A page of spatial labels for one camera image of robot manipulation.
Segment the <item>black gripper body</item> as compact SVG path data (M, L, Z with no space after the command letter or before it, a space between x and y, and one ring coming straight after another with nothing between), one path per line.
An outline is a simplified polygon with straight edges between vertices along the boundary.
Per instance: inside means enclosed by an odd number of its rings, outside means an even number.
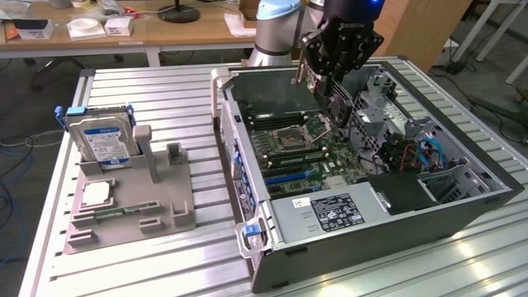
M383 0L324 1L324 13L318 28L323 31L338 31L339 28L372 31L383 7Z

